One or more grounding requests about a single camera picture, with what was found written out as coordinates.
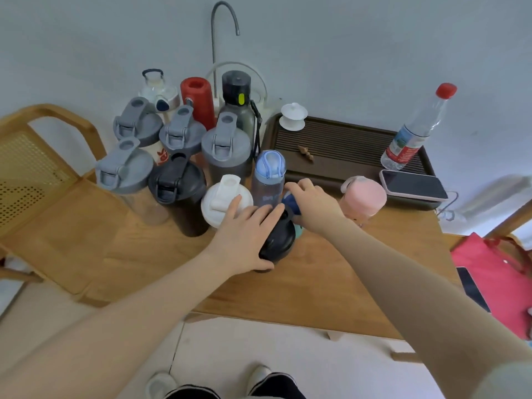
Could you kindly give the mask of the small black shaker bottle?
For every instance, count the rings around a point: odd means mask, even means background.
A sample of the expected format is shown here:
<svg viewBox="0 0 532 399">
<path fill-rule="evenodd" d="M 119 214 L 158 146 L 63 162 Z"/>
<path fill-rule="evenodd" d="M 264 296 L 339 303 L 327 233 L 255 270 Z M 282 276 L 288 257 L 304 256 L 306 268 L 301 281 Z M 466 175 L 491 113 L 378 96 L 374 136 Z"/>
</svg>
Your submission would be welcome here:
<svg viewBox="0 0 532 399">
<path fill-rule="evenodd" d="M 276 265 L 290 253 L 295 240 L 293 211 L 285 205 L 283 214 L 259 251 L 259 258 Z"/>
</svg>

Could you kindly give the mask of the dark wooden tea tray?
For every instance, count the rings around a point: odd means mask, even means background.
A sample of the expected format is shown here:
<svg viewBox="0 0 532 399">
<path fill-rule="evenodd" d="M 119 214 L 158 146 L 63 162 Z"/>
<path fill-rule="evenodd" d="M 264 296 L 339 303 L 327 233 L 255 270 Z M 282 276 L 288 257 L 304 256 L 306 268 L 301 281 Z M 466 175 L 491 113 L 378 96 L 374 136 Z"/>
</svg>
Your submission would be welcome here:
<svg viewBox="0 0 532 399">
<path fill-rule="evenodd" d="M 380 158 L 394 131 L 309 116 L 301 131 L 292 132 L 281 127 L 281 116 L 276 114 L 267 121 L 261 148 L 284 156 L 286 181 L 308 178 L 327 191 L 338 191 L 345 180 L 357 175 L 380 183 Z M 309 148 L 314 163 L 299 154 L 297 145 Z"/>
</svg>

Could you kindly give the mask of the white lid shaker bottle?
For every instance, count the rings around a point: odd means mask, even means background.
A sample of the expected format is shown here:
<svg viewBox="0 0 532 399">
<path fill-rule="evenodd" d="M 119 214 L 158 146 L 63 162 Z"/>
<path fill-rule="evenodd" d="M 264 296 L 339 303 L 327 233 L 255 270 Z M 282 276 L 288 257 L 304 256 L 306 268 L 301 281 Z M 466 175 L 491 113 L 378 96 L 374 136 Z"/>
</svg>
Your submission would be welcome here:
<svg viewBox="0 0 532 399">
<path fill-rule="evenodd" d="M 204 220 L 211 227 L 215 229 L 220 227 L 230 203 L 237 195 L 242 197 L 237 214 L 249 206 L 254 206 L 252 194 L 240 181 L 239 176 L 226 174 L 222 176 L 220 182 L 207 190 L 201 202 L 201 210 Z"/>
</svg>

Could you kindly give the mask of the clear shaker with grey lid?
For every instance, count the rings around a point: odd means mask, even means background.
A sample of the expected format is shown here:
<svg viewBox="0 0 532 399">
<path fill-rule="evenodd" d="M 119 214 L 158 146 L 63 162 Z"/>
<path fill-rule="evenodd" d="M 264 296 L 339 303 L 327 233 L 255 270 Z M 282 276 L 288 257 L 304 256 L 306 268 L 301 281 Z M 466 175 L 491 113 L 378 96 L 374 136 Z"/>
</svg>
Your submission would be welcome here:
<svg viewBox="0 0 532 399">
<path fill-rule="evenodd" d="M 96 182 L 121 199 L 146 225 L 158 226 L 169 219 L 169 213 L 149 188 L 149 178 L 156 167 L 151 154 L 140 147 L 140 141 L 129 136 L 96 162 Z"/>
</svg>

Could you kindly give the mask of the plastic water bottle, red cap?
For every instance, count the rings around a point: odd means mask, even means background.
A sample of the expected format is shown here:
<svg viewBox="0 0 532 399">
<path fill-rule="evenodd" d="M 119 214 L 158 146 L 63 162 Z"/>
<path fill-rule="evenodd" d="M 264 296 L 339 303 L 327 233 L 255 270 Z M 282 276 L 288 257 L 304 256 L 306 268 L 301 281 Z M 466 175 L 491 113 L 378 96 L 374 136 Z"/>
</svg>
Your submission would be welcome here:
<svg viewBox="0 0 532 399">
<path fill-rule="evenodd" d="M 400 171 L 409 163 L 442 121 L 447 103 L 456 92 L 456 85 L 444 82 L 423 100 L 382 154 L 380 161 L 385 169 Z"/>
</svg>

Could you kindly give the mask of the person's left forearm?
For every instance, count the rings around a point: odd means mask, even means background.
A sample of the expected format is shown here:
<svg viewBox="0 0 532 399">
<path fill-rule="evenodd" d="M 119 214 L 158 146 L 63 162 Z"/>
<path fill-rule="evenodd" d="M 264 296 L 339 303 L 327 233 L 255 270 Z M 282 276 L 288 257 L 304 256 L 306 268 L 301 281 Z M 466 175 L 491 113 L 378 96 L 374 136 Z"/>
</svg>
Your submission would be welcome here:
<svg viewBox="0 0 532 399">
<path fill-rule="evenodd" d="M 238 272 L 204 252 L 73 324 L 0 377 L 0 399 L 116 399 L 189 311 Z"/>
</svg>

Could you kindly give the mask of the clear bottle with white lid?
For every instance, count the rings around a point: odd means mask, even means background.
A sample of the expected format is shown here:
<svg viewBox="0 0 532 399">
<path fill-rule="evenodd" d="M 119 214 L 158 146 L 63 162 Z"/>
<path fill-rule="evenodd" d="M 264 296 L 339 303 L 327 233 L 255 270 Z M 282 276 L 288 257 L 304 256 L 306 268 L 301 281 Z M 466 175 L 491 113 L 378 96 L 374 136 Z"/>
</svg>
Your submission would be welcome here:
<svg viewBox="0 0 532 399">
<path fill-rule="evenodd" d="M 159 68 L 143 70 L 142 76 L 144 84 L 138 92 L 138 96 L 147 99 L 163 123 L 168 124 L 181 105 L 178 87 L 168 82 L 164 77 L 163 70 Z"/>
</svg>

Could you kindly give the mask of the pink bottle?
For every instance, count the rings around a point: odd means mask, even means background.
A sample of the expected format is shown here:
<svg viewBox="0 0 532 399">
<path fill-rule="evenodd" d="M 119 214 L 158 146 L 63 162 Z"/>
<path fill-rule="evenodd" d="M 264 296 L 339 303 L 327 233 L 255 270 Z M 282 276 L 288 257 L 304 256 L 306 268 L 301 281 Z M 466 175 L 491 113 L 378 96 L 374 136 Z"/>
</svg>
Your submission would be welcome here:
<svg viewBox="0 0 532 399">
<path fill-rule="evenodd" d="M 384 188 L 364 176 L 350 177 L 341 186 L 339 206 L 346 218 L 363 227 L 387 202 Z"/>
</svg>

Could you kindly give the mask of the dark grey shaker, grey lid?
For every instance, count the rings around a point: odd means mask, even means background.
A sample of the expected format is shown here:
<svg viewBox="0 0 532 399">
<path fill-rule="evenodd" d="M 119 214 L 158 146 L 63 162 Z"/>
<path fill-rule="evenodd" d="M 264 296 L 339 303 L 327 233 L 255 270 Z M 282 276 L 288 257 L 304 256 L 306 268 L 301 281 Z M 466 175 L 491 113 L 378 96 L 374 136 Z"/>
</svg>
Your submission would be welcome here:
<svg viewBox="0 0 532 399">
<path fill-rule="evenodd" d="M 212 185 L 227 174 L 240 177 L 239 183 L 245 185 L 252 170 L 251 142 L 249 136 L 237 128 L 236 114 L 219 114 L 216 127 L 202 137 L 202 153 L 208 163 Z"/>
</svg>

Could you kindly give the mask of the person's white shoe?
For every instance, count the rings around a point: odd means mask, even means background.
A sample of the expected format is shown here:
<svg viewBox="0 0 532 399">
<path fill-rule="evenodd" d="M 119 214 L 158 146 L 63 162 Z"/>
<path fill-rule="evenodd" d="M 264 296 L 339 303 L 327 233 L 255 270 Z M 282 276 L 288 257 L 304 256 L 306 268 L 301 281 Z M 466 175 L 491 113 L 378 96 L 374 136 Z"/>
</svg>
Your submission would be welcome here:
<svg viewBox="0 0 532 399">
<path fill-rule="evenodd" d="M 168 372 L 157 372 L 145 384 L 145 399 L 165 399 L 176 389 L 178 384 L 172 375 Z"/>
<path fill-rule="evenodd" d="M 272 374 L 271 369 L 263 364 L 259 364 L 255 367 L 247 381 L 247 395 L 251 396 L 253 389 L 262 383 L 270 374 Z"/>
</svg>

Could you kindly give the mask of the person's right white shoe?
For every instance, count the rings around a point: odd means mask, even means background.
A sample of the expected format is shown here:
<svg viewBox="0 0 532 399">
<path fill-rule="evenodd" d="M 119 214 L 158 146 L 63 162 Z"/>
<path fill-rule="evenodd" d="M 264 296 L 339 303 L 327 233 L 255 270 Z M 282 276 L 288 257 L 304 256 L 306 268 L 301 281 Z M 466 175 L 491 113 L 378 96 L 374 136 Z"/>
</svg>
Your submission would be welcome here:
<svg viewBox="0 0 532 399">
<path fill-rule="evenodd" d="M 263 364 L 259 364 L 255 367 L 247 381 L 247 395 L 251 396 L 253 389 L 262 383 L 270 374 L 272 374 L 271 369 Z"/>
</svg>

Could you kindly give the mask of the person's left white shoe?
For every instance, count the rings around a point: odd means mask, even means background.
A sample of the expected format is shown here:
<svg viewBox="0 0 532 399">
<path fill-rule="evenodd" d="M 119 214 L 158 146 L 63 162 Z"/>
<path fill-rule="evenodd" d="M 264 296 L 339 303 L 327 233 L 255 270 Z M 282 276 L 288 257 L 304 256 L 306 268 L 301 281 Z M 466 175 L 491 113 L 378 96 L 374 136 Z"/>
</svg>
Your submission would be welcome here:
<svg viewBox="0 0 532 399">
<path fill-rule="evenodd" d="M 145 399 L 165 399 L 176 389 L 178 384 L 172 375 L 168 372 L 157 372 L 145 384 Z"/>
</svg>

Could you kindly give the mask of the grey bottle with light-blue lid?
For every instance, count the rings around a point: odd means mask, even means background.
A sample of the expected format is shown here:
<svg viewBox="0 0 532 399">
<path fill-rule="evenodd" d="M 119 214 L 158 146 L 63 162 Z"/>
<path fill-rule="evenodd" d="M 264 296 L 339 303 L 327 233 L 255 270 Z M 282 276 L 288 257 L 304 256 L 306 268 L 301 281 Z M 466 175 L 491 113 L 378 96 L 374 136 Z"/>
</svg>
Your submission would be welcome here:
<svg viewBox="0 0 532 399">
<path fill-rule="evenodd" d="M 285 182 L 286 161 L 276 150 L 262 151 L 256 161 L 250 192 L 258 208 L 281 202 Z"/>
</svg>

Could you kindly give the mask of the person's left hand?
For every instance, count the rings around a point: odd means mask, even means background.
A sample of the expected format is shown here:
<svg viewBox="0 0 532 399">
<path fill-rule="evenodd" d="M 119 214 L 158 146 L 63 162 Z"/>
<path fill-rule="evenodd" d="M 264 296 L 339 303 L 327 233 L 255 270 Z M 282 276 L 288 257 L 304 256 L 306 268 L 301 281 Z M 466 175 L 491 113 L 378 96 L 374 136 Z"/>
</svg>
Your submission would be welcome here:
<svg viewBox="0 0 532 399">
<path fill-rule="evenodd" d="M 230 222 L 224 219 L 206 249 L 229 276 L 254 271 L 254 262 L 272 230 L 254 230 L 254 212 L 249 206 Z M 284 205 L 275 208 L 275 225 L 284 211 Z"/>
</svg>

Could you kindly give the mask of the white lidded tea cup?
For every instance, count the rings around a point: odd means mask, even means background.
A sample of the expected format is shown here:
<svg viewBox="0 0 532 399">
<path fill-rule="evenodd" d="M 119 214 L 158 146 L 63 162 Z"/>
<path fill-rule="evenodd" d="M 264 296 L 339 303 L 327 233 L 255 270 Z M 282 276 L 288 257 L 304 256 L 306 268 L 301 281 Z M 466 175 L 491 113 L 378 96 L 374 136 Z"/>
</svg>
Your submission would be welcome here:
<svg viewBox="0 0 532 399">
<path fill-rule="evenodd" d="M 308 111 L 298 103 L 286 104 L 281 108 L 282 116 L 279 118 L 279 124 L 285 130 L 298 132 L 305 127 L 305 119 L 308 117 Z"/>
</svg>

